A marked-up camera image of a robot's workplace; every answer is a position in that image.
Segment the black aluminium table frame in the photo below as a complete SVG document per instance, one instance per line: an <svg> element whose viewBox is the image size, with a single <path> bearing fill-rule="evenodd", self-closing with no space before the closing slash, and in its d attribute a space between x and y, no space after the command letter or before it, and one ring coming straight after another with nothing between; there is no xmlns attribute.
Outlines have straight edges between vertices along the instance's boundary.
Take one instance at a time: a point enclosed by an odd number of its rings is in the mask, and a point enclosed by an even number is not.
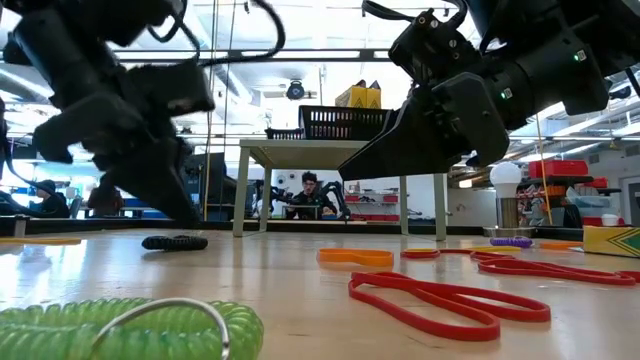
<svg viewBox="0 0 640 360"><path fill-rule="evenodd" d="M0 217L0 235L13 235L15 224L24 219L15 217ZM203 222L195 226L184 227L182 224L166 219L26 219L25 233L28 235L89 232L101 230L125 229L188 229L188 230L232 230L233 222ZM302 233L355 233L355 234L400 234L400 225L392 224L356 224L355 222L320 221L304 223L302 221L285 222L284 220L270 221L267 230L274 232L302 232ZM259 231L259 224L245 221L244 231ZM409 234L435 235L435 225L409 225ZM484 235L482 227L475 226L447 226L447 235ZM577 228L535 227L531 235L534 238L554 240L581 241L583 230Z"/></svg>

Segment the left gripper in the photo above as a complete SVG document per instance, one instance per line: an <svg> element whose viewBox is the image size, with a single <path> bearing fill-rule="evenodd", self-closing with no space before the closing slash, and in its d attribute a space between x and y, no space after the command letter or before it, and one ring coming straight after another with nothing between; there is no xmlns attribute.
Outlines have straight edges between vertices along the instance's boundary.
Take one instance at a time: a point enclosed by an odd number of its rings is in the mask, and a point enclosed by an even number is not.
<svg viewBox="0 0 640 360"><path fill-rule="evenodd" d="M36 127L33 143L47 161L71 163L80 144L107 182L184 224L199 220L179 175L189 146L172 118L193 111L189 97L118 94L54 96L60 113Z"/></svg>

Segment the dark storage shelf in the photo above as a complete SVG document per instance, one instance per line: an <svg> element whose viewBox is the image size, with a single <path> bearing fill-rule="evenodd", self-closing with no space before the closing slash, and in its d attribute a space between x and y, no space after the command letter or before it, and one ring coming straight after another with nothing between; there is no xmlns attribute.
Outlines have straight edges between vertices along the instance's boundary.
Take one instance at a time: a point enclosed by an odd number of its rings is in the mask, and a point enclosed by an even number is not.
<svg viewBox="0 0 640 360"><path fill-rule="evenodd" d="M619 215L606 177L531 178L517 187L520 224L533 227L582 228L602 226L603 214Z"/></svg>

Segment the red bin shelf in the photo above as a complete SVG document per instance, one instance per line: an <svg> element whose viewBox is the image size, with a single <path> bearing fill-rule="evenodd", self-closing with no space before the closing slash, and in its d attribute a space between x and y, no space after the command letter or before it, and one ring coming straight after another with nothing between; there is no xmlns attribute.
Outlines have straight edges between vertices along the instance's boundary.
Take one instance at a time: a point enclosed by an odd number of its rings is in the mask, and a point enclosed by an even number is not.
<svg viewBox="0 0 640 360"><path fill-rule="evenodd" d="M347 193L345 204L357 221L399 222L400 202L397 193Z"/></svg>

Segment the green perforated metal riser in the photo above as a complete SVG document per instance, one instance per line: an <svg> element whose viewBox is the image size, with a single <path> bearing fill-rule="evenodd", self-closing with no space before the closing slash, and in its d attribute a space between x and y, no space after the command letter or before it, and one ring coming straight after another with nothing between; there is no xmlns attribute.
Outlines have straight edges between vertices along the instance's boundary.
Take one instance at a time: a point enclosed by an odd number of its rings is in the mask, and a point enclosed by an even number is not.
<svg viewBox="0 0 640 360"><path fill-rule="evenodd" d="M366 141L241 139L239 141L240 155L232 225L233 236L241 238L244 235L244 203L247 197L250 158L264 168L264 183L267 185L267 189L263 190L262 194L263 201L267 201L270 197L273 170L335 171L344 161L366 144ZM444 180L445 175L433 175L436 241L444 241L447 237L446 186ZM401 193L401 234L409 235L407 176L399 176L399 184ZM267 231L268 210L269 205L263 202L259 220L259 232Z"/></svg>

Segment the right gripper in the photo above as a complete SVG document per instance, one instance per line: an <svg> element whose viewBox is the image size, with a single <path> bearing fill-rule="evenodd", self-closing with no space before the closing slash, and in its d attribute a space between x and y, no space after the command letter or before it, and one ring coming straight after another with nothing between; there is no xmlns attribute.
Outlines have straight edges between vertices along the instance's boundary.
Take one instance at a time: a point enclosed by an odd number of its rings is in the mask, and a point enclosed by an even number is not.
<svg viewBox="0 0 640 360"><path fill-rule="evenodd" d="M388 113L383 130L343 162L345 180L447 172L463 155L471 165L503 158L507 128L520 125L534 109L530 82L518 69L482 77L456 74L429 92L415 92Z"/></svg>

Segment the long red rubber band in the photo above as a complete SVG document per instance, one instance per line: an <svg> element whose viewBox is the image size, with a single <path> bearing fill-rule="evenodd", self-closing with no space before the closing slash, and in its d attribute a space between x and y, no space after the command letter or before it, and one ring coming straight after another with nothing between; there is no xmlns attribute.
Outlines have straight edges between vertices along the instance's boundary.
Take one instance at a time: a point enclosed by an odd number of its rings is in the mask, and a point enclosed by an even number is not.
<svg viewBox="0 0 640 360"><path fill-rule="evenodd" d="M479 271L492 274L545 277L615 286L640 285L638 271L603 272L486 252L472 252L470 257L477 262Z"/></svg>

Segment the person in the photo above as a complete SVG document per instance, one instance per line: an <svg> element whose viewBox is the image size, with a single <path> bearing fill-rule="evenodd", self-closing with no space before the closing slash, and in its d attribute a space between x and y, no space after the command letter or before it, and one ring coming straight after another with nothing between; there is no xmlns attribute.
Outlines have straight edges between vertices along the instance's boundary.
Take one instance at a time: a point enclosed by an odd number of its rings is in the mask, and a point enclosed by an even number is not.
<svg viewBox="0 0 640 360"><path fill-rule="evenodd" d="M65 196L60 192L56 192L56 185L53 180L46 179L37 182L36 196L42 199L37 206L37 210L43 212L47 217L68 218L70 216Z"/></svg>
<svg viewBox="0 0 640 360"><path fill-rule="evenodd" d="M101 177L99 185L91 190L87 207L93 210L94 217L118 216L124 206L124 199L115 185Z"/></svg>
<svg viewBox="0 0 640 360"><path fill-rule="evenodd" d="M318 179L315 173L304 172L301 182L303 190L292 198L293 203L286 209L288 220L321 220L325 213L338 213L328 196L316 191Z"/></svg>

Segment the purple coil keychain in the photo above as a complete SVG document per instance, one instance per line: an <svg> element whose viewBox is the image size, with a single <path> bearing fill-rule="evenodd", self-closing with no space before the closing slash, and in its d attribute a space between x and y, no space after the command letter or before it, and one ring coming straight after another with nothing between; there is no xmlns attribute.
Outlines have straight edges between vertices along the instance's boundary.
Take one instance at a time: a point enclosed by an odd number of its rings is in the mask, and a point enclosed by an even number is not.
<svg viewBox="0 0 640 360"><path fill-rule="evenodd" d="M533 245L533 240L524 236L492 237L489 242L492 246L512 246L519 248L530 248Z"/></svg>

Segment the white bulb table lamp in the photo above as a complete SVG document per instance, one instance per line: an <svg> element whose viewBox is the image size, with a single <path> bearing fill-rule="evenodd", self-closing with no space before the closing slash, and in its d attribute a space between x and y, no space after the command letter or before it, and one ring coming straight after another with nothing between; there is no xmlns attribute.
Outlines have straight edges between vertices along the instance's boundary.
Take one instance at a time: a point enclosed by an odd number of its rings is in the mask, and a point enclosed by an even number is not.
<svg viewBox="0 0 640 360"><path fill-rule="evenodd" d="M494 166L489 180L496 191L496 225L485 227L488 237L531 237L534 229L521 226L518 212L517 187L522 180L521 169L512 162Z"/></svg>

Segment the black coil keychain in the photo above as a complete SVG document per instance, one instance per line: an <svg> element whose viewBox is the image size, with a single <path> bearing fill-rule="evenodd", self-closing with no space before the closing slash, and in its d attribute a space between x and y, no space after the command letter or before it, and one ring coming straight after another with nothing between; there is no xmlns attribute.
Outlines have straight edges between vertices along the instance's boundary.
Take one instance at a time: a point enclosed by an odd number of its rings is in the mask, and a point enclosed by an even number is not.
<svg viewBox="0 0 640 360"><path fill-rule="evenodd" d="M209 242L206 238L177 235L169 236L149 236L146 237L141 246L146 250L158 251L198 251L207 248Z"/></svg>

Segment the red storage bin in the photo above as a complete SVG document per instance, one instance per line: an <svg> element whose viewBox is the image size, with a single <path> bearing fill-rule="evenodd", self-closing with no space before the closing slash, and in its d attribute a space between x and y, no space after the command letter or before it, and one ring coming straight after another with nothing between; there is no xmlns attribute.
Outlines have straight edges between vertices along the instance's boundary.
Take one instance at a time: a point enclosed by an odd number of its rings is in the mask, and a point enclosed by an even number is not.
<svg viewBox="0 0 640 360"><path fill-rule="evenodd" d="M543 177L582 177L589 174L589 168L583 160L545 160L528 164L530 178Z"/></svg>

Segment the green coil keychain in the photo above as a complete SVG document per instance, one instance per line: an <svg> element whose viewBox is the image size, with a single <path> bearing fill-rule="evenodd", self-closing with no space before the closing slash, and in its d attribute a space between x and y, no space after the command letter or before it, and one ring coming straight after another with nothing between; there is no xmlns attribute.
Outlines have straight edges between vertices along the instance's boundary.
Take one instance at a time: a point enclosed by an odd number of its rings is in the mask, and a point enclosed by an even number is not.
<svg viewBox="0 0 640 360"><path fill-rule="evenodd" d="M102 298L0 311L0 360L256 360L264 325L234 302Z"/></svg>

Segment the black computer monitor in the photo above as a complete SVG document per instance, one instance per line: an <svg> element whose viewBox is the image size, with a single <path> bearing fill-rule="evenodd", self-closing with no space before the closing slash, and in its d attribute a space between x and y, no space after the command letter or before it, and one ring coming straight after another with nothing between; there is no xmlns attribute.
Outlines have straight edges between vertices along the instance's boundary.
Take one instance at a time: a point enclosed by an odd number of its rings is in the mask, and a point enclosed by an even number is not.
<svg viewBox="0 0 640 360"><path fill-rule="evenodd" d="M191 157L192 168L198 180L199 193L204 196L209 189L209 196L218 193L222 178L227 175L227 167L223 153L198 154Z"/></svg>

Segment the black plastic slotted basket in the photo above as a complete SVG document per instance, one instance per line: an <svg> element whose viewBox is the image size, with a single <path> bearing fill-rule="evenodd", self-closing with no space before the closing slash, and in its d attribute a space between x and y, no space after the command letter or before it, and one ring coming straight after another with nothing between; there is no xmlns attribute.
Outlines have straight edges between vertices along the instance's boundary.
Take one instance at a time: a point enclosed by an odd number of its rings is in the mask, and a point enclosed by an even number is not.
<svg viewBox="0 0 640 360"><path fill-rule="evenodd" d="M370 141L382 129L389 110L301 105L299 126L307 140Z"/></svg>
<svg viewBox="0 0 640 360"><path fill-rule="evenodd" d="M305 130L301 128L297 129L273 129L267 128L264 130L266 136L270 140L304 140Z"/></svg>

